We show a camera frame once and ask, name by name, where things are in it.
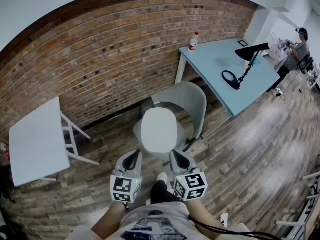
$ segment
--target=black desk lamp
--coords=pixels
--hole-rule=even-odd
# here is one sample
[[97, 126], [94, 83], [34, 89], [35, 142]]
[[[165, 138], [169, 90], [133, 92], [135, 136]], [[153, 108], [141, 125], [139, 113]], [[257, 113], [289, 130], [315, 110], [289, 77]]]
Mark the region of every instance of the black desk lamp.
[[[245, 79], [246, 75], [249, 73], [250, 69], [253, 67], [254, 62], [259, 54], [260, 51], [264, 51], [264, 50], [269, 50], [269, 45], [268, 43], [263, 43], [263, 44], [259, 44], [259, 45], [255, 45], [255, 46], [251, 46], [251, 47], [246, 47], [246, 48], [242, 48], [239, 50], [235, 50], [235, 53], [242, 59], [244, 59], [245, 61], [250, 62], [249, 63], [249, 67], [246, 69], [245, 73], [243, 74], [243, 76], [241, 76], [239, 79], [236, 78], [236, 76], [228, 71], [225, 70], [222, 72], [222, 77], [223, 79], [228, 83], [228, 85], [230, 85], [233, 89], [239, 90], [240, 89], [240, 85], [243, 82], [243, 80]], [[228, 80], [225, 76], [224, 73], [229, 73], [231, 76], [233, 76], [233, 80]]]

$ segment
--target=black pants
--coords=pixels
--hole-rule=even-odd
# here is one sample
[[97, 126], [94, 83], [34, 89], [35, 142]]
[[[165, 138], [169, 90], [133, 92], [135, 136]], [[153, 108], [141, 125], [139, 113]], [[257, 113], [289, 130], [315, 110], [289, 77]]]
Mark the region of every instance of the black pants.
[[167, 191], [167, 184], [163, 180], [159, 180], [151, 189], [151, 204], [182, 202], [183, 200]]
[[279, 71], [278, 75], [280, 76], [280, 79], [274, 83], [269, 89], [268, 92], [270, 92], [272, 89], [277, 88], [277, 86], [286, 78], [286, 76], [290, 73], [290, 70], [287, 69], [285, 66], [282, 66]]

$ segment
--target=light blue table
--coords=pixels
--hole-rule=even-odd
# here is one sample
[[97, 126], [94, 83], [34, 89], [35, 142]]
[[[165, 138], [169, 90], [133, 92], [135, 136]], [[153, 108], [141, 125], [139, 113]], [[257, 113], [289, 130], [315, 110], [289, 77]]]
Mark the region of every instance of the light blue table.
[[[201, 43], [196, 51], [189, 51], [188, 47], [179, 49], [181, 57], [175, 84], [181, 82], [186, 62], [189, 62], [227, 111], [217, 122], [218, 127], [230, 117], [235, 117], [245, 110], [280, 78], [272, 66], [259, 55], [239, 90], [228, 85], [222, 78], [222, 71], [231, 71], [240, 78], [247, 69], [245, 61], [235, 53], [235, 50], [243, 48], [238, 41], [239, 39], [229, 39]], [[208, 130], [202, 137], [206, 138], [215, 129]]]

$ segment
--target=person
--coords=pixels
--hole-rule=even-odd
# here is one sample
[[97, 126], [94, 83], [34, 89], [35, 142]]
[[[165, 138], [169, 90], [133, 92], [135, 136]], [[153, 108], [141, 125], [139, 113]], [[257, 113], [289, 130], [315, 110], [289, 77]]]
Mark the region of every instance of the person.
[[158, 175], [150, 196], [150, 205], [128, 214], [125, 214], [126, 207], [122, 202], [113, 202], [91, 230], [79, 226], [67, 240], [223, 240], [223, 234], [212, 232], [188, 219], [191, 215], [198, 222], [224, 229], [199, 199], [183, 202], [172, 194], [165, 172]]
[[301, 43], [299, 43], [295, 48], [291, 48], [292, 52], [288, 55], [283, 66], [278, 71], [280, 79], [267, 90], [268, 92], [277, 88], [277, 86], [285, 79], [290, 71], [298, 70], [298, 63], [302, 61], [303, 58], [308, 54], [308, 31], [303, 27], [299, 30], [299, 39], [301, 40]]

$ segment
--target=gray shirt with print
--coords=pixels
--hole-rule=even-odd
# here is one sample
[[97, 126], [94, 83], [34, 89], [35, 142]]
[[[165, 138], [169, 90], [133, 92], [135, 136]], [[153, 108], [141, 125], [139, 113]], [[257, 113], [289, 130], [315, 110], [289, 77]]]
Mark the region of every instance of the gray shirt with print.
[[[300, 57], [303, 59], [309, 51], [308, 46], [305, 43], [299, 43], [295, 48], [292, 48], [295, 50]], [[290, 70], [294, 71], [298, 69], [298, 63], [299, 61], [296, 59], [295, 55], [293, 53], [289, 54], [288, 58], [284, 62], [284, 66]]]

